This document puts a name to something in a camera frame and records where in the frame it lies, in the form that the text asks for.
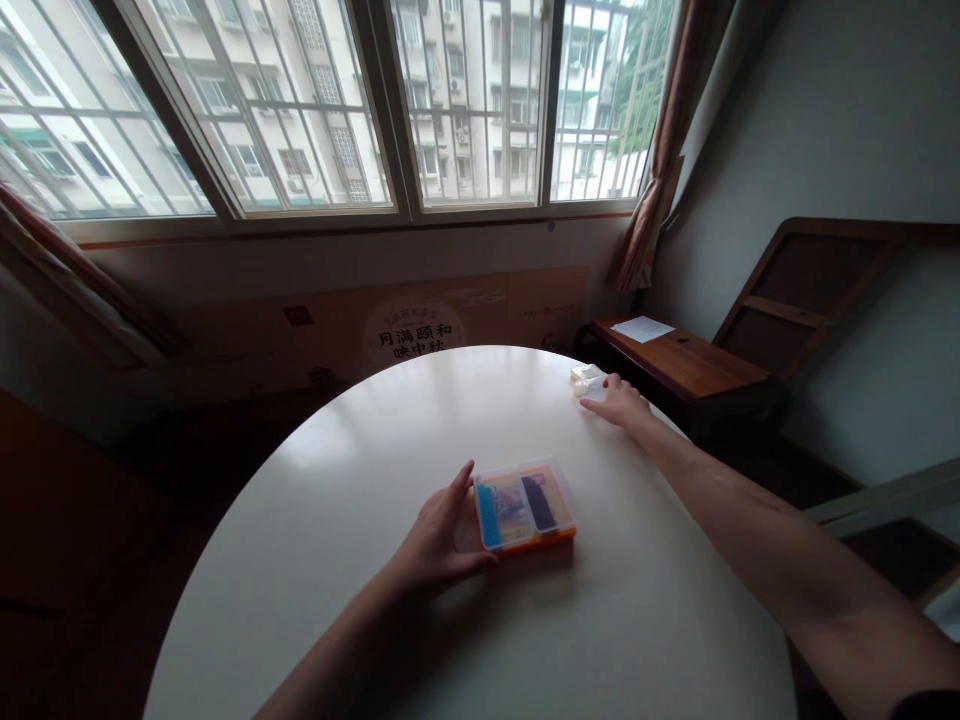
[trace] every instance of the tabletop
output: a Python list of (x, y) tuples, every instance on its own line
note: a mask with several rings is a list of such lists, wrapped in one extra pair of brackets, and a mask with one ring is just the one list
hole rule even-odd
[(770, 377), (763, 368), (680, 328), (639, 343), (613, 329), (636, 315), (594, 320), (603, 337), (647, 370), (692, 399), (720, 395), (763, 382)]
[(578, 364), (518, 347), (447, 350), (317, 411), (204, 550), (145, 717), (251, 717), (467, 459), (483, 471), (547, 455), (579, 512), (572, 547), (504, 560), (441, 597), (371, 678), (378, 709), (795, 717), (779, 627), (643, 450), (579, 407), (569, 384)]

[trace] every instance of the curtain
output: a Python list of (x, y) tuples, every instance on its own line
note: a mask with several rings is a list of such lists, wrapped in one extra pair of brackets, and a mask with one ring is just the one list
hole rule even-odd
[(158, 365), (180, 346), (159, 318), (4, 183), (0, 265), (111, 368)]
[(610, 271), (611, 284), (620, 290), (650, 287), (660, 224), (667, 211), (663, 207), (666, 187), (698, 99), (697, 80), (709, 52), (709, 30), (715, 10), (712, 0), (684, 0), (681, 6), (673, 70), (650, 144), (653, 153), (650, 182), (627, 226)]

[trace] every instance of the floor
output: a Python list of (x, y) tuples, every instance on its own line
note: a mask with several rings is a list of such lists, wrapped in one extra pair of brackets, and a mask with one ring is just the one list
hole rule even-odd
[[(291, 393), (164, 418), (118, 449), (118, 460), (163, 488), (177, 510), (128, 573), (99, 627), (64, 664), (44, 698), (44, 717), (139, 720), (153, 666), (194, 564), (219, 520), (260, 464), (302, 420), (343, 388)], [(731, 427), (711, 453), (778, 493), (810, 507), (850, 492), (830, 471), (776, 436)], [(851, 546), (910, 596), (956, 562), (912, 523), (855, 538)], [(801, 718), (840, 717), (812, 676), (798, 670)]]

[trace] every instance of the window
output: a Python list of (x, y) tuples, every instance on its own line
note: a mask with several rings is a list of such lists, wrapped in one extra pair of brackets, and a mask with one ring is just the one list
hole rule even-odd
[(283, 102), (283, 90), (280, 89), (280, 81), (275, 76), (267, 75), (266, 78), (261, 78), (259, 75), (250, 75), (249, 80), (257, 100)]
[(283, 169), (291, 177), (306, 175), (313, 176), (313, 170), (310, 169), (310, 161), (307, 160), (307, 153), (299, 148), (293, 150), (280, 150), (280, 162), (283, 163)]
[(363, 205), (368, 201), (367, 188), (363, 184), (363, 180), (351, 180), (347, 184), (347, 191), (350, 196), (350, 202), (357, 205)]
[(462, 78), (463, 70), (463, 51), (460, 48), (451, 47), (448, 51), (450, 58), (450, 77)]
[(47, 86), (44, 85), (43, 80), (40, 79), (36, 70), (34, 70), (33, 66), (23, 57), (23, 53), (15, 47), (5, 47), (3, 48), (3, 54), (7, 56), (7, 59), (10, 61), (10, 64), (13, 65), (17, 74), (23, 78), (24, 84), (31, 93), (37, 96), (50, 94), (50, 91), (47, 90)]
[(263, 165), (253, 145), (230, 145), (230, 160), (241, 177), (263, 177)]
[(74, 147), (77, 148), (77, 152), (83, 155), (83, 159), (90, 164), (90, 167), (93, 168), (93, 171), (99, 177), (103, 177), (103, 178), (113, 177), (113, 175), (110, 174), (110, 171), (107, 170), (107, 166), (103, 164), (103, 161), (100, 160), (99, 157), (97, 157), (97, 154), (90, 147), (89, 143), (85, 143), (85, 142), (74, 143)]
[(229, 112), (237, 107), (230, 84), (220, 77), (198, 77), (197, 90), (212, 112)]
[(330, 134), (333, 136), (333, 144), (337, 149), (340, 162), (347, 167), (357, 167), (357, 152), (353, 147), (350, 131), (346, 128), (330, 128)]
[[(120, 3), (105, 24), (97, 8)], [(542, 22), (542, 0), (387, 0), (379, 22), (339, 1), (7, 2), (0, 181), (57, 220), (216, 215), (240, 232), (304, 211), (340, 228), (628, 209), (679, 5), (583, 0)]]
[(294, 28), (307, 50), (326, 50), (320, 16), (317, 14), (318, 0), (290, 0)]
[[(575, 13), (566, 11), (552, 201), (638, 192), (647, 172), (678, 5), (677, 0), (648, 0), (634, 8), (616, 5), (609, 13), (591, 14), (579, 7)], [(591, 143), (589, 149), (584, 141)]]
[(314, 75), (317, 78), (317, 89), (320, 91), (320, 102), (328, 105), (340, 104), (340, 91), (337, 90), (337, 76), (329, 65), (314, 65)]
[(224, 22), (239, 25), (240, 13), (237, 12), (237, 6), (233, 3), (234, 0), (217, 0), (217, 7), (220, 8), (220, 17)]

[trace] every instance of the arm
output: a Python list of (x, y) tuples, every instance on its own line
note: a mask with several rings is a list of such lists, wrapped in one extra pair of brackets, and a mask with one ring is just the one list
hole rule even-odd
[(427, 500), (390, 562), (350, 601), (254, 720), (342, 717), (359, 681), (404, 611), (496, 564), (490, 553), (460, 553), (453, 531), (471, 484), (471, 460)]
[(646, 450), (734, 572), (849, 718), (888, 718), (928, 689), (960, 689), (960, 650), (803, 514), (692, 445), (616, 374), (581, 404)]

